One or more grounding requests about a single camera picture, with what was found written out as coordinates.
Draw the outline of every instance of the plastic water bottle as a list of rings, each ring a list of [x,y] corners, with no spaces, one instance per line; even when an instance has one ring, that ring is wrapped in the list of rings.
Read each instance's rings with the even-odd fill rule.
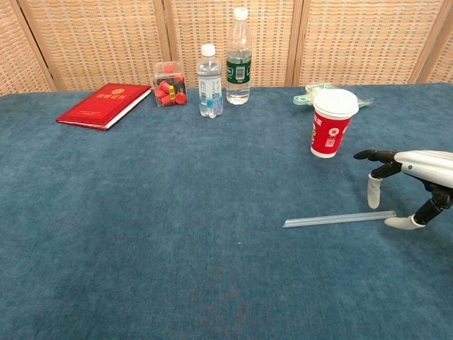
[[[241,105],[250,96],[250,67],[252,61],[251,34],[247,25],[248,9],[236,7],[234,24],[226,44],[226,99]]]
[[[216,118],[224,110],[222,98],[222,64],[215,56],[215,46],[201,47],[202,57],[197,62],[200,114]]]

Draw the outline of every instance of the white cup lid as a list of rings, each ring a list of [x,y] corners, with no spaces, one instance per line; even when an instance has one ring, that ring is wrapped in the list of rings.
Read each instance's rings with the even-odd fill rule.
[[[201,55],[203,57],[212,57],[213,55],[215,55],[215,46],[213,44],[202,45]]]
[[[236,20],[247,20],[248,18],[248,9],[245,7],[236,7],[233,10],[233,17]]]
[[[313,100],[321,113],[333,117],[350,117],[359,111],[357,96],[345,89],[324,89]]]

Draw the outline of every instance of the book cover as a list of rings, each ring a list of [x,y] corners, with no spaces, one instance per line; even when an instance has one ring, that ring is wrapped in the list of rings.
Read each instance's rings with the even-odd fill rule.
[[[151,93],[151,86],[107,83],[55,121],[108,130]]]

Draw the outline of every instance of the clear plastic bag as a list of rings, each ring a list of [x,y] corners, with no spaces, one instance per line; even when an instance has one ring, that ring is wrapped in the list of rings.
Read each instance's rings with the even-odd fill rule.
[[[306,94],[302,96],[295,96],[293,103],[296,105],[313,105],[313,100],[316,95],[324,89],[339,89],[331,83],[310,84],[305,86]],[[373,99],[360,99],[357,97],[359,108],[373,104]]]

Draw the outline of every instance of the white bottle cap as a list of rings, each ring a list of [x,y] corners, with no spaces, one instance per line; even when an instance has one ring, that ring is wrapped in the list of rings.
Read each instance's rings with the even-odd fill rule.
[[[202,45],[201,55],[203,57],[212,57],[213,55],[215,55],[215,46],[213,44]]]
[[[247,20],[248,18],[248,9],[245,7],[236,7],[233,10],[233,17],[236,20]]]

